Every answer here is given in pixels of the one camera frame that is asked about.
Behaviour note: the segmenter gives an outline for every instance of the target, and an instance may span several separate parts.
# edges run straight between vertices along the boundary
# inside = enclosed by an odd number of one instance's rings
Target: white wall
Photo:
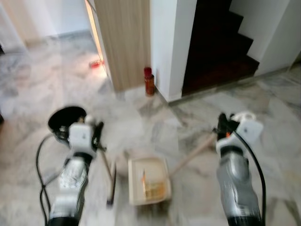
[[[254,40],[248,56],[262,60],[289,1],[232,0],[230,11],[244,17],[238,32]]]
[[[290,0],[256,75],[291,66],[301,50],[301,1]]]
[[[25,50],[25,46],[18,36],[3,5],[0,3],[0,44],[5,53]]]
[[[1,0],[24,41],[89,30],[84,0]]]
[[[151,66],[166,101],[181,98],[197,0],[151,0]]]
[[[174,29],[174,49],[169,101],[180,99],[186,71],[197,0],[178,0]]]
[[[151,67],[156,87],[169,99],[176,0],[150,1]]]

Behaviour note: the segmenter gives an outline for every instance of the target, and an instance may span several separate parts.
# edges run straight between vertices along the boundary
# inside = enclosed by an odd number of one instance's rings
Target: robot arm
[[[221,199],[230,226],[262,226],[257,196],[252,188],[249,162],[245,157],[246,147],[232,131],[240,134],[248,143],[255,141],[263,126],[253,115],[240,114],[227,120],[219,117],[216,150],[221,160],[217,178],[221,187]]]
[[[85,202],[85,189],[91,161],[100,145],[103,122],[95,126],[91,120],[73,123],[69,128],[69,145],[72,157],[67,159],[59,177],[60,192],[49,214],[48,226],[78,226]],[[108,201],[113,202],[114,191]]]

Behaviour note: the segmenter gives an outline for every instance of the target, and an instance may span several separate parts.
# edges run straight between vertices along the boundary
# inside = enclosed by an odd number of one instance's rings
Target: wooden door
[[[150,0],[95,0],[116,91],[143,84],[151,64]]]

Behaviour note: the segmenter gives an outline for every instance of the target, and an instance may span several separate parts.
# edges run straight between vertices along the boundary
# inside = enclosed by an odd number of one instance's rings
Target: broom handle
[[[196,149],[194,149],[185,159],[183,159],[170,173],[169,177],[171,178],[177,171],[179,171],[183,166],[185,166],[189,161],[191,161],[194,157],[204,151],[207,147],[209,147],[216,140],[216,135],[211,134],[209,138],[199,145]]]

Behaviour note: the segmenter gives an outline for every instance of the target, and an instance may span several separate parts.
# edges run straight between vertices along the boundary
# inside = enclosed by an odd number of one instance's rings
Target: small bottle
[[[144,68],[144,80],[145,80],[145,94],[151,97],[155,93],[154,76],[151,74],[151,68]]]

